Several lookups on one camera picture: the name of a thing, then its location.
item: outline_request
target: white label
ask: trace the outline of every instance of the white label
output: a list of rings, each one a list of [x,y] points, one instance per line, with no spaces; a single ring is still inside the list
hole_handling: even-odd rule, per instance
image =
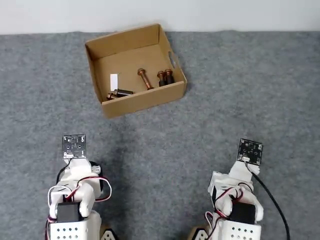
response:
[[[110,91],[118,89],[118,74],[110,74]]]

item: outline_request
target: black wire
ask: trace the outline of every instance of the black wire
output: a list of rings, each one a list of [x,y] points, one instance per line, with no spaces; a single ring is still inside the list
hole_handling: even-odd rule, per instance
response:
[[[246,184],[245,182],[239,182],[239,183],[238,183],[238,186],[240,186],[240,184],[246,185],[246,186],[250,189],[251,193],[254,193],[254,191],[253,191],[252,188],[249,186],[249,184]]]
[[[69,167],[70,163],[71,163],[71,160],[68,162],[68,164],[65,167],[60,169],[58,175],[56,176],[56,183],[55,184],[57,184],[60,181],[60,175],[67,169],[67,167]]]
[[[280,206],[278,205],[277,201],[275,200],[274,196],[272,196],[271,192],[269,191],[269,189],[267,188],[267,186],[261,181],[261,179],[254,174],[252,171],[249,170],[249,172],[252,173],[252,176],[254,176],[254,178],[261,184],[261,186],[264,188],[264,190],[266,191],[266,193],[269,195],[269,197],[271,198],[272,202],[274,203],[276,209],[279,211],[281,218],[283,220],[284,226],[285,226],[285,231],[286,231],[286,239],[290,240],[290,231],[289,231],[289,226],[286,220],[285,215],[283,214]]]

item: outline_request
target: carpet floor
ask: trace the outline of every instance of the carpet floor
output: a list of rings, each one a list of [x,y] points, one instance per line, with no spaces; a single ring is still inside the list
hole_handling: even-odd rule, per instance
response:
[[[112,198],[95,208],[120,239],[186,239],[212,211],[212,171],[227,173],[239,139],[264,144],[260,177],[291,239],[320,235],[320,32],[168,32],[185,96],[103,116],[84,43],[104,33],[0,36],[0,234],[43,239],[62,134],[86,134]],[[259,183],[262,240],[286,239]]]

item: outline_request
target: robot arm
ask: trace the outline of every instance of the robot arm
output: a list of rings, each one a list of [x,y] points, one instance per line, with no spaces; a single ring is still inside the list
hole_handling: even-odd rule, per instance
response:
[[[85,135],[64,135],[62,152],[67,166],[60,171],[56,185],[48,191],[46,240],[104,239],[100,236],[102,220],[93,206],[111,197],[111,185],[102,176],[101,167],[87,159]],[[99,198],[103,194],[103,182],[107,183],[109,191],[107,196]],[[105,234],[110,240],[117,239],[111,229]]]
[[[214,171],[208,187],[214,212],[206,212],[209,230],[195,233],[197,240],[259,240],[264,209],[254,195],[252,173],[260,171],[263,145],[240,140],[238,157],[228,174]]]

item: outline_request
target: copper bolt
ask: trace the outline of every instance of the copper bolt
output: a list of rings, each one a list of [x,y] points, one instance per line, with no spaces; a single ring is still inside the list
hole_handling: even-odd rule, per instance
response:
[[[108,100],[118,99],[118,97],[115,96],[115,95],[113,95],[112,93],[108,93],[108,95],[106,96],[106,98],[107,98]]]
[[[164,70],[165,72],[165,79],[167,84],[173,84],[175,82],[174,77],[172,76],[172,70],[170,68],[167,68]]]
[[[172,70],[170,68],[167,68],[166,70],[164,70],[164,72],[167,76],[172,75]]]
[[[144,84],[146,85],[147,90],[153,89],[148,77],[146,76],[146,70],[144,70],[143,68],[139,68],[138,75],[141,76],[142,80],[144,81]]]
[[[156,76],[159,78],[159,87],[167,85],[167,81],[165,79],[165,73],[163,71],[158,71]]]

